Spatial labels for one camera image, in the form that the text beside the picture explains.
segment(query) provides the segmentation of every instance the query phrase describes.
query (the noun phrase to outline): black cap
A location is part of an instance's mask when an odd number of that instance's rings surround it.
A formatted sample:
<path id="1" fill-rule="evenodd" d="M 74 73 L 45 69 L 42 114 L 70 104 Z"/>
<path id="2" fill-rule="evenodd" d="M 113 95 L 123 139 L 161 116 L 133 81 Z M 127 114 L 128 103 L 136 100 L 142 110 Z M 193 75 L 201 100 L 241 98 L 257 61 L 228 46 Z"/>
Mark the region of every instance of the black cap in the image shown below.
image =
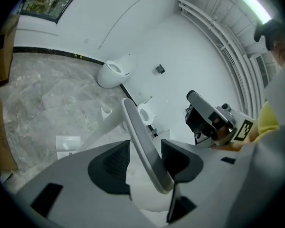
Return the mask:
<path id="1" fill-rule="evenodd" d="M 270 51 L 271 38 L 277 32 L 285 32 L 285 26 L 279 21 L 271 19 L 264 25 L 262 24 L 256 25 L 254 39 L 256 42 L 259 42 L 261 36 L 265 36 L 266 48 L 268 51 Z"/>

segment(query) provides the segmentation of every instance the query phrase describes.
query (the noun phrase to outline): person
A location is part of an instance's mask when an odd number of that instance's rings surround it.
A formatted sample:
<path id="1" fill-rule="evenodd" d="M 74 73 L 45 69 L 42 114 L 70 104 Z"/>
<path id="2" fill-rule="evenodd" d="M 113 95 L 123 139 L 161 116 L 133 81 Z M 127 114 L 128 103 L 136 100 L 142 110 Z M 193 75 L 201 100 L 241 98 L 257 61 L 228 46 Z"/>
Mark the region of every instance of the person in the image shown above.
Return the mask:
<path id="1" fill-rule="evenodd" d="M 275 19 L 269 20 L 264 25 L 258 24 L 254 32 L 254 40 L 260 41 L 260 38 L 265 37 L 265 44 L 268 51 L 271 52 L 273 58 L 280 67 L 285 63 L 285 26 Z M 278 129 L 278 121 L 274 115 L 272 108 L 268 102 L 265 102 L 260 110 L 258 120 L 254 124 L 244 144 L 250 142 L 258 142 L 264 135 Z M 226 127 L 217 130 L 217 139 L 226 136 Z M 239 151 L 242 145 L 228 144 L 223 147 L 214 146 L 214 149 Z"/>

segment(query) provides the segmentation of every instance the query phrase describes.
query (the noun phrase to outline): toilet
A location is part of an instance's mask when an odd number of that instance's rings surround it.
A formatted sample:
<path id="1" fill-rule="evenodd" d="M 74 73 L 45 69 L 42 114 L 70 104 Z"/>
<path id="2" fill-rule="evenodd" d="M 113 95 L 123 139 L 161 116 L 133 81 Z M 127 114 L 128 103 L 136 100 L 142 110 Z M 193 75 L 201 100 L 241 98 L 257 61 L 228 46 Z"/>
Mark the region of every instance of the toilet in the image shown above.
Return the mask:
<path id="1" fill-rule="evenodd" d="M 161 96 L 152 97 L 139 104 L 137 111 L 142 119 L 144 125 L 151 125 L 154 119 L 163 114 L 169 106 L 169 100 Z"/>
<path id="2" fill-rule="evenodd" d="M 100 69 L 97 82 L 102 88 L 113 88 L 125 82 L 136 68 L 136 60 L 127 54 L 115 61 L 106 61 Z"/>

